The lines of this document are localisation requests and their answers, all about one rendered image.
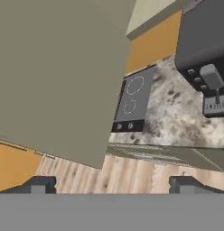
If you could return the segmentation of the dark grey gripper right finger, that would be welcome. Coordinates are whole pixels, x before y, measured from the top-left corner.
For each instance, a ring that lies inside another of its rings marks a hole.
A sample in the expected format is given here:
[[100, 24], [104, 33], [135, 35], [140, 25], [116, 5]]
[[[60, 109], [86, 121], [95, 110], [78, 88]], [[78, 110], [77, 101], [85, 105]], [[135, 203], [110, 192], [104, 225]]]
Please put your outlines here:
[[178, 194], [205, 194], [205, 193], [221, 193], [224, 194], [224, 190], [213, 188], [208, 185], [204, 185], [192, 176], [171, 176], [169, 178], [169, 193]]

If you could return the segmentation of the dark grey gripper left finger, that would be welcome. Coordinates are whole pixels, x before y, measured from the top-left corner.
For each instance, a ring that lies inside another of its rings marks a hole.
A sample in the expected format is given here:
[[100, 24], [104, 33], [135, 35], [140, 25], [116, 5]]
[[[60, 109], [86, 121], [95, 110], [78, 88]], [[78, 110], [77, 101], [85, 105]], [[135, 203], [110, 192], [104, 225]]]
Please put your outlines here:
[[2, 193], [13, 194], [55, 194], [55, 176], [33, 176], [24, 184], [2, 190]]

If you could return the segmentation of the olive green cabinet door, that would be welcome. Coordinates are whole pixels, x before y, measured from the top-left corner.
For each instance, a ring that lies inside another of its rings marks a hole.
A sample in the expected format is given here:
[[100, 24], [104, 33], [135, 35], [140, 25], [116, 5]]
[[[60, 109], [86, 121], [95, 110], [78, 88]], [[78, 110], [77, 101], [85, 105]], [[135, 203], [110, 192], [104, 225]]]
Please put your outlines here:
[[0, 140], [101, 168], [135, 0], [0, 0]]

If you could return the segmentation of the black hob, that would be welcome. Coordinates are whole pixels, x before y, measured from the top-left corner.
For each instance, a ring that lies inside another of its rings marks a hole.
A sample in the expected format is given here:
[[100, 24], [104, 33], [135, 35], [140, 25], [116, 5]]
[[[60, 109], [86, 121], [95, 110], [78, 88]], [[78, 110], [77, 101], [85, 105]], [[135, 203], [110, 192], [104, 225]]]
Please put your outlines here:
[[124, 77], [112, 133], [142, 132], [156, 65], [148, 65]]

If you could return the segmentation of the dark grey coffee machine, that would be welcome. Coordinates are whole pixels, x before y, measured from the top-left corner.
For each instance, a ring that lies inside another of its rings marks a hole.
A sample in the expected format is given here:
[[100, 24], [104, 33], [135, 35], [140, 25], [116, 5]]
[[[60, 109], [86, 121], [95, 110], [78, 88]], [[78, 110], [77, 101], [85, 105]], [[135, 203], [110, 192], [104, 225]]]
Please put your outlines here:
[[224, 117], [224, 0], [186, 0], [175, 67], [202, 93], [203, 115]]

